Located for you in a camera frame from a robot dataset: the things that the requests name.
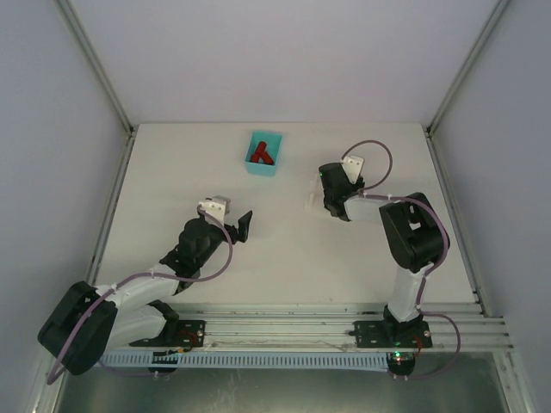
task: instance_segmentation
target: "red object in container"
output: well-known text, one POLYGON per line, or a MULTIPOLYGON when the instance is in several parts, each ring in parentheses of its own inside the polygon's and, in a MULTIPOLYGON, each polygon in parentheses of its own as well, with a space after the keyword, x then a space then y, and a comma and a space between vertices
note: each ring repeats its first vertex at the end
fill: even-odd
POLYGON ((273 165, 274 164, 274 160, 272 159, 272 157, 269 155, 268 152, 264 151, 260 154, 260 158, 264 161, 264 163, 266 163, 267 165, 273 165))
POLYGON ((251 155, 250 162, 258 163, 260 160, 260 155, 258 155, 256 152, 251 155))
POLYGON ((262 152, 264 151, 266 151, 266 142, 261 140, 260 142, 258 142, 257 148, 255 149, 255 153, 257 153, 258 155, 261 155, 262 152))

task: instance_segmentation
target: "blue container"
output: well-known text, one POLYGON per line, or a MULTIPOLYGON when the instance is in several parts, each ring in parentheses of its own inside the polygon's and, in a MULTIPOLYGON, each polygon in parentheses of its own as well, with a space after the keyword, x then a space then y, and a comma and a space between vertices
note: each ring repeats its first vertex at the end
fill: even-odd
POLYGON ((282 145, 282 138, 283 135, 280 133, 263 131, 253 132, 251 144, 249 145, 249 150, 247 151, 247 156, 245 157, 245 167, 247 168, 247 172, 253 175, 274 176, 276 174, 277 162, 279 161, 279 149, 282 145), (262 159, 259 163, 249 162, 251 155, 255 153, 255 150, 260 142, 266 142, 266 151, 274 160, 273 165, 263 163, 262 159))

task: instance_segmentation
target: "gray floor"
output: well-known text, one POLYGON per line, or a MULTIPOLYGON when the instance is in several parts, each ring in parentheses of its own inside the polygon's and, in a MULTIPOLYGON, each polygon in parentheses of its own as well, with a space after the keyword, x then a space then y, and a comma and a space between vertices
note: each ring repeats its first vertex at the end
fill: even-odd
MULTIPOLYGON (((422 354, 416 373, 447 357, 422 354)), ((155 381, 93 368, 67 380, 58 413, 499 413, 503 400, 492 357, 462 354, 442 376, 406 383, 386 373, 232 369, 155 381)))

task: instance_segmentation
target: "white table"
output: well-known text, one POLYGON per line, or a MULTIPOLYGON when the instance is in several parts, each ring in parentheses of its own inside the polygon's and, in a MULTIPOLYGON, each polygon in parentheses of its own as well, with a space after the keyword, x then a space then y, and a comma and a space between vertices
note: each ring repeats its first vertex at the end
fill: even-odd
MULTIPOLYGON (((473 303, 460 251, 419 124, 163 124, 141 125, 122 186, 97 284, 150 268, 196 216, 199 200, 232 199, 226 222, 250 209, 247 243, 234 249, 231 267, 167 299, 201 305, 328 305, 388 301, 396 264, 381 223, 345 223, 304 209, 309 181, 323 163, 336 162, 359 140, 378 139, 394 156, 393 173, 377 194, 423 192, 451 238, 447 261, 431 277, 424 302, 473 303), (244 157, 251 132, 283 133, 273 178, 248 175, 244 157)), ((387 155, 365 145, 366 183, 384 175, 387 155)), ((202 274, 224 263, 222 244, 202 274)))

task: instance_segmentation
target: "plastic box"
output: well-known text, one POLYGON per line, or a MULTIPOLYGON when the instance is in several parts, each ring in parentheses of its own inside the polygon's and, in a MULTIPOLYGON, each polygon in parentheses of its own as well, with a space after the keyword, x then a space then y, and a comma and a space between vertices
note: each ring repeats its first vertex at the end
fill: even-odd
POLYGON ((262 176, 274 176, 277 170, 277 163, 279 161, 279 150, 282 145, 283 135, 275 132, 264 132, 264 131, 255 131, 251 136, 251 143, 249 144, 249 150, 247 151, 247 156, 245 157, 245 167, 247 172, 253 175, 262 175, 262 176), (266 163, 249 162, 251 155, 255 152, 258 144, 260 142, 266 142, 266 151, 274 160, 273 165, 267 165, 266 163))

